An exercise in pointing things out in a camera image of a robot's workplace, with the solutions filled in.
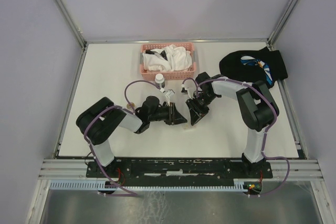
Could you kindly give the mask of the black garment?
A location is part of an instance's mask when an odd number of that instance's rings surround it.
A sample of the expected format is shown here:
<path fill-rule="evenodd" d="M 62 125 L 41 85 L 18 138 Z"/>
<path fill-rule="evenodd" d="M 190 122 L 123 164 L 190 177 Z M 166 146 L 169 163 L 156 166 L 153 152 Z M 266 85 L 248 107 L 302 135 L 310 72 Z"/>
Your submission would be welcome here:
<path fill-rule="evenodd" d="M 268 88 L 272 88 L 276 81 L 288 78 L 280 51 L 271 51 L 267 47 L 231 52 L 219 62 L 219 70 L 233 80 L 263 81 Z"/>

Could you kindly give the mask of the white cloth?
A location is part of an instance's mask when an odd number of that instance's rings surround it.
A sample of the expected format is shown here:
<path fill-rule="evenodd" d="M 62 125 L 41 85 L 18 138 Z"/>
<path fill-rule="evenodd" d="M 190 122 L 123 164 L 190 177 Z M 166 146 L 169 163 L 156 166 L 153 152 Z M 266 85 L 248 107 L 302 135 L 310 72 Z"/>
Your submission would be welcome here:
<path fill-rule="evenodd" d="M 193 64 L 191 52 L 186 50 L 185 47 L 177 47 L 174 44 L 163 48 L 145 50 L 142 57 L 143 67 L 147 71 L 186 71 Z"/>

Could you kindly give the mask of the clear pill bottle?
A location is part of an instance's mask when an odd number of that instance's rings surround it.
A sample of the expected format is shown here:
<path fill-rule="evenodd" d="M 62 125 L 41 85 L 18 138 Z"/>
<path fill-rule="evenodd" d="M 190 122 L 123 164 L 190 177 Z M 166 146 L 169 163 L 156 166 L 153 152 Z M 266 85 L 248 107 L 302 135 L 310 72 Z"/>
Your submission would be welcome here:
<path fill-rule="evenodd" d="M 130 111 L 135 111 L 136 106 L 133 102 L 130 102 L 130 103 L 127 104 L 127 109 L 130 110 Z"/>

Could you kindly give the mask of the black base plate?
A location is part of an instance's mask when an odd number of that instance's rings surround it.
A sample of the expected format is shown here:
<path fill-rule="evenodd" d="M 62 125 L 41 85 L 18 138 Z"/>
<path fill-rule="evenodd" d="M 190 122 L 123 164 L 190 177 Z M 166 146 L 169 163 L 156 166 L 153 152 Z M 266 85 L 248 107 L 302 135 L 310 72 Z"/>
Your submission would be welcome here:
<path fill-rule="evenodd" d="M 236 158 L 118 157 L 103 169 L 125 186 L 140 187 L 232 186 L 234 179 L 273 178 L 269 162 L 260 172 L 249 175 L 242 160 Z"/>

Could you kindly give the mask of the pink plastic basket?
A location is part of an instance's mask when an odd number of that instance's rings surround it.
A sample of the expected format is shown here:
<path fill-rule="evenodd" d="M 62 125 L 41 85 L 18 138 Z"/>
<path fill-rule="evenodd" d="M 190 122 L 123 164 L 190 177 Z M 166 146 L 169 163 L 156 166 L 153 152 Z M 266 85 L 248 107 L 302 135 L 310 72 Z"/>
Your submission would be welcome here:
<path fill-rule="evenodd" d="M 192 78 L 196 72 L 195 48 L 192 42 L 143 44 L 140 52 L 140 73 L 153 81 L 157 74 L 166 80 Z"/>

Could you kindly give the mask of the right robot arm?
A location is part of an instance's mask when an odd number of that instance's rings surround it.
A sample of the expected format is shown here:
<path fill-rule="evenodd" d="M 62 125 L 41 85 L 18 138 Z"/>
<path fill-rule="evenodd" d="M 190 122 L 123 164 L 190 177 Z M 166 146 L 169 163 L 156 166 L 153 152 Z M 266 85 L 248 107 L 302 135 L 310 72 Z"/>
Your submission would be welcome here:
<path fill-rule="evenodd" d="M 232 80 L 221 74 L 210 77 L 206 72 L 200 73 L 195 83 L 196 91 L 186 100 L 192 126 L 208 114 L 208 106 L 214 99 L 228 97 L 238 102 L 240 114 L 248 128 L 241 172 L 246 177 L 254 177 L 266 165 L 267 133 L 279 115 L 278 106 L 267 85 L 263 81 L 247 83 Z"/>

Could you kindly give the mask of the white capped pill bottle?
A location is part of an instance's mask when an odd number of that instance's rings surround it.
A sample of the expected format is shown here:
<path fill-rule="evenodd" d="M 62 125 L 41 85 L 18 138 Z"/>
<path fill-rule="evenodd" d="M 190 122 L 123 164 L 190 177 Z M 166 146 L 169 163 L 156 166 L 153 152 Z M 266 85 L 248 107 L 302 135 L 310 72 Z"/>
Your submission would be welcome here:
<path fill-rule="evenodd" d="M 155 86 L 158 89 L 165 88 L 165 78 L 164 78 L 164 75 L 162 75 L 161 73 L 158 73 L 155 75 L 154 82 L 155 82 Z"/>

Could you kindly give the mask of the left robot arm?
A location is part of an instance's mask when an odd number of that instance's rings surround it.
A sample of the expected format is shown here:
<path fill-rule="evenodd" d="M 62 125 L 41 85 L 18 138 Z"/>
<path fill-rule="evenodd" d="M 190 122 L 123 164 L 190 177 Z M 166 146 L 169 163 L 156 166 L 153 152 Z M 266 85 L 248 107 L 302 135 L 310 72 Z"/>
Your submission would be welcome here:
<path fill-rule="evenodd" d="M 109 143 L 109 137 L 115 129 L 122 127 L 141 134 L 149 128 L 151 122 L 159 121 L 169 126 L 187 123 L 173 102 L 161 104 L 157 97 L 151 95 L 135 110 L 135 114 L 103 97 L 78 116 L 76 126 L 88 143 L 93 157 L 98 160 L 98 171 L 110 177 L 116 171 L 115 155 Z"/>

